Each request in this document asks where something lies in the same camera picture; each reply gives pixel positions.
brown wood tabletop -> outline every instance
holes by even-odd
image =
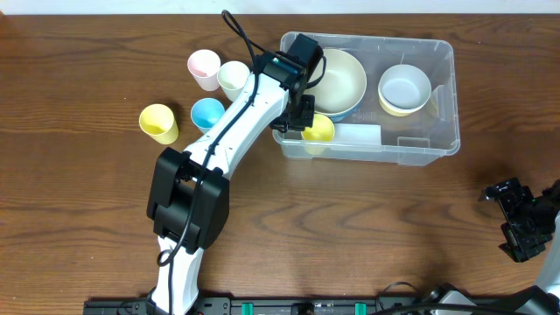
[[[530,286],[545,255],[514,263],[480,190],[560,178],[560,20],[530,15],[242,16],[279,47],[289,31],[443,39],[455,52],[461,149],[425,167],[289,160],[264,131],[231,181],[231,212],[199,287],[237,297],[369,297],[395,281],[477,295]],[[200,48],[249,63],[215,16],[0,19],[0,313],[79,314],[84,300],[146,294],[158,244],[146,204],[164,146],[147,105],[178,117],[184,149],[205,92]]]

plastic bin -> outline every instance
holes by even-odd
[[[295,31],[286,33],[280,49],[286,52],[298,34]],[[286,157],[339,158],[423,166],[459,150],[457,90],[453,48],[449,43],[435,39],[303,34],[317,40],[323,48],[351,53],[363,65],[367,75],[366,93],[358,108],[338,123],[379,125],[381,142],[374,132],[370,141],[367,135],[366,139],[362,135],[355,140],[345,137],[338,142],[314,143],[302,140],[300,132],[283,134],[274,130],[273,137],[282,146]],[[422,69],[430,78],[432,88],[430,101],[416,113],[405,117],[385,112],[377,94],[382,74],[399,64]],[[325,150],[309,150],[309,147]]]

